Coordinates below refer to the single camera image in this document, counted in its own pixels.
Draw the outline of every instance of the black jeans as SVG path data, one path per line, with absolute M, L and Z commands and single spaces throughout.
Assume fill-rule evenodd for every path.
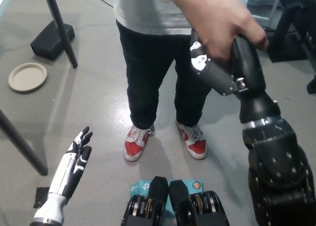
M 190 36 L 144 35 L 117 22 L 126 61 L 127 96 L 133 124 L 149 129 L 156 120 L 159 87 L 173 60 L 176 61 L 176 120 L 194 126 L 202 116 L 211 87 L 193 72 L 190 60 Z

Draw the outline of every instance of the round plate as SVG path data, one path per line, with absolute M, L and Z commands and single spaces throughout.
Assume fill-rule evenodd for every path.
M 18 92 L 32 91 L 41 86 L 47 71 L 41 64 L 26 63 L 16 67 L 9 75 L 9 86 Z

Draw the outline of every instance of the human hand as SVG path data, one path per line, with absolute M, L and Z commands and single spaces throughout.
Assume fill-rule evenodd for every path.
M 243 36 L 258 49 L 267 49 L 265 31 L 240 0 L 173 0 L 199 36 L 211 57 L 227 64 L 237 36 Z

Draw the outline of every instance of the concrete floor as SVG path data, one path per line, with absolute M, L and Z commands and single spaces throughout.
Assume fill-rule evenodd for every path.
M 30 145 L 46 160 L 49 176 L 40 177 L 0 135 L 0 225 L 28 225 L 36 187 L 49 186 L 59 161 L 85 127 L 94 131 L 93 152 L 84 176 L 65 209 L 66 226 L 120 225 L 129 186 L 156 175 L 201 179 L 220 196 L 231 225 L 254 226 L 247 186 L 247 149 L 241 139 L 239 104 L 212 92 L 200 122 L 211 151 L 192 159 L 174 125 L 176 73 L 171 68 L 160 90 L 156 137 L 134 164 L 122 147 L 131 121 L 126 97 L 125 63 L 112 9 L 99 0 L 57 0 L 65 23 L 75 28 L 79 61 L 73 70 L 63 54 L 56 62 L 35 57 L 29 44 L 52 20 L 45 0 L 12 0 L 0 20 L 0 107 Z M 314 77 L 308 61 L 272 64 L 261 55 L 267 91 L 295 129 L 316 169 L 316 99 L 306 92 Z M 26 62 L 42 63 L 48 80 L 39 91 L 20 95 L 7 84 L 9 73 Z

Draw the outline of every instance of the table leg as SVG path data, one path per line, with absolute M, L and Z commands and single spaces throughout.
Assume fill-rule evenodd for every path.
M 278 6 L 279 2 L 280 2 L 280 0 L 276 0 L 275 3 L 273 4 L 272 10 L 271 10 L 271 13 L 270 13 L 270 16 L 269 16 L 268 25 L 267 25 L 268 27 L 270 27 L 271 24 L 272 24 L 272 19 L 275 16 L 275 13 L 276 13 L 276 10 L 277 10 L 277 6 Z
M 46 1 L 47 1 L 49 10 L 51 12 L 51 15 L 55 21 L 55 25 L 56 25 L 56 28 L 58 30 L 58 34 L 60 36 L 60 39 L 64 44 L 64 49 L 65 49 L 65 52 L 68 56 L 69 62 L 71 63 L 72 67 L 74 69 L 76 69 L 78 67 L 78 62 L 77 62 L 77 59 L 76 59 L 76 56 L 74 53 L 74 49 L 71 46 L 69 37 L 68 37 L 67 32 L 65 30 L 64 22 L 63 22 L 63 19 L 61 17 L 57 2 L 56 2 L 56 0 L 46 0 Z
M 0 110 L 0 129 L 6 134 L 9 140 L 20 151 L 20 153 L 29 161 L 35 170 L 42 176 L 47 176 L 48 167 L 34 153 L 31 147 L 26 143 L 23 137 L 18 133 L 13 124 L 9 121 L 6 115 Z

